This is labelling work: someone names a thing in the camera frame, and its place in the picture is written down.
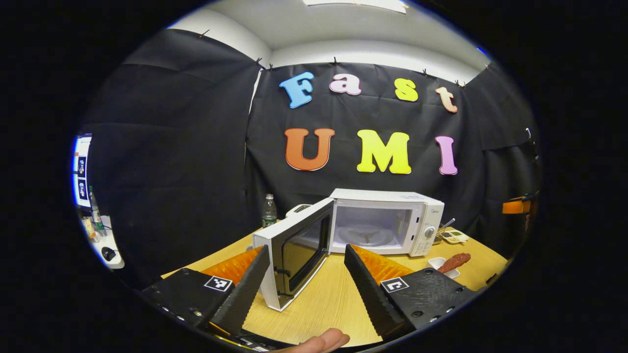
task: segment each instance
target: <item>black cloth backdrop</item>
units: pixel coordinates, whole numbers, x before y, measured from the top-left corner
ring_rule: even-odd
[[[312,100],[290,109],[290,97],[279,84],[311,72]],[[329,83],[338,73],[360,78],[359,95],[336,93]],[[395,95],[394,81],[416,84],[415,102]],[[446,87],[458,112],[448,112],[435,92]],[[414,191],[445,203],[443,221],[456,218],[456,228],[509,257],[524,236],[524,216],[502,215],[502,203],[536,191],[534,163],[526,147],[534,132],[531,110],[501,70],[489,65],[464,88],[449,81],[402,68],[360,63],[316,63],[264,70],[253,99],[247,132],[249,211],[260,208],[265,193],[273,193],[280,216],[298,204],[312,204],[334,188]],[[303,156],[314,158],[314,130],[329,128],[328,163],[316,171],[301,171],[286,162],[290,128],[307,129]],[[377,131],[386,144],[394,132],[409,135],[408,162],[412,172],[357,170],[362,157],[361,129]],[[442,175],[435,138],[454,139],[456,175]]]
[[[244,216],[244,136],[260,69],[219,41],[164,30],[94,97],[81,130],[93,134],[89,178],[131,286],[254,227]]]

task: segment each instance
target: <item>white wall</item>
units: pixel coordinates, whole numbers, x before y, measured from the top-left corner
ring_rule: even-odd
[[[330,40],[291,46],[273,51],[273,67],[297,63],[333,62],[374,63],[406,68],[436,76],[462,85],[480,71],[461,61],[433,52],[398,43],[370,40]]]
[[[254,33],[223,14],[208,9],[199,9],[180,19],[168,28],[204,33],[205,36],[221,41],[257,60],[263,67],[268,67],[271,50]]]

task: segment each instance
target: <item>ceiling light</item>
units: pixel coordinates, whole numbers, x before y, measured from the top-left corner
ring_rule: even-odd
[[[303,0],[307,6],[328,4],[353,4],[374,6],[376,8],[406,13],[408,6],[400,0]]]

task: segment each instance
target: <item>sausage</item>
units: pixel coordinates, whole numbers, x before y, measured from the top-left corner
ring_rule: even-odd
[[[445,261],[443,266],[438,268],[438,272],[446,273],[455,268],[462,266],[467,261],[471,260],[471,255],[467,253],[460,253],[450,257],[449,260]]]

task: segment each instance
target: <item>white microwave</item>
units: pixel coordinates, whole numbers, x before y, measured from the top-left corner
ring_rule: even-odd
[[[298,205],[281,222],[253,233],[268,245],[271,265],[260,286],[268,307],[283,311],[330,253],[355,244],[378,254],[423,256],[434,242],[445,204],[415,192],[337,188]]]

